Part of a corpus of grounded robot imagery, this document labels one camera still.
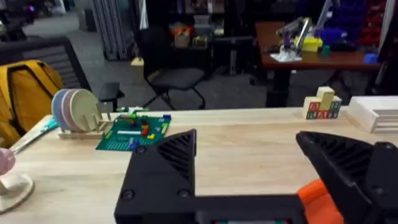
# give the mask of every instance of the beige plate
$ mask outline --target beige plate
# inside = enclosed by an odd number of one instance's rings
[[[100,120],[98,116],[97,104],[98,100],[92,92],[88,90],[77,90],[74,92],[70,100],[70,114],[72,116],[73,122],[81,130],[85,130],[84,116],[87,119],[88,127],[90,130],[94,130],[96,123],[93,118],[93,114],[97,122]]]

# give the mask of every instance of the orange part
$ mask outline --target orange part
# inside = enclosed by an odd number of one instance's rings
[[[182,27],[178,27],[178,28],[175,28],[173,30],[170,30],[170,32],[173,35],[177,35],[177,34],[180,34],[182,32],[185,32],[185,31],[187,31],[189,33],[189,35],[193,34],[193,28],[190,27],[190,26],[182,26]]]
[[[297,194],[304,205],[308,224],[344,224],[343,217],[320,179],[302,187]]]

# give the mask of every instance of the blue plate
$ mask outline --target blue plate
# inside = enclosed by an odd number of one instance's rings
[[[65,120],[63,119],[62,111],[61,111],[62,99],[63,99],[63,96],[65,96],[65,93],[67,91],[68,91],[68,89],[62,89],[62,90],[58,91],[52,98],[52,102],[51,102],[52,116],[54,117],[58,126],[64,130],[69,130],[69,126],[66,124]]]

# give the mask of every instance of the wooden table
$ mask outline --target wooden table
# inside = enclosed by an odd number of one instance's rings
[[[375,135],[358,129],[344,112],[337,120],[324,121],[306,121],[300,108],[167,113],[173,117],[167,134],[198,131],[197,195],[295,193],[318,178],[295,141],[300,130],[368,142],[396,139],[396,134]],[[48,119],[15,146],[37,133]],[[130,152],[96,151],[97,140],[60,140],[58,132],[46,134],[17,156],[11,173],[29,174],[35,191],[19,208],[1,215],[1,223],[114,223]]]
[[[365,64],[362,52],[331,52],[328,57],[320,54],[304,52],[302,60],[297,62],[278,62],[265,49],[278,45],[280,39],[276,36],[276,30],[284,26],[283,22],[257,22],[256,34],[261,55],[261,63],[265,69],[275,70],[274,83],[267,93],[267,107],[286,106],[289,90],[291,70],[337,70],[334,77],[340,75],[341,70],[356,70],[366,72],[378,72],[379,63]]]

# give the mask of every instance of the white box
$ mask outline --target white box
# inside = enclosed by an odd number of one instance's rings
[[[354,96],[347,112],[370,133],[398,132],[398,96]]]

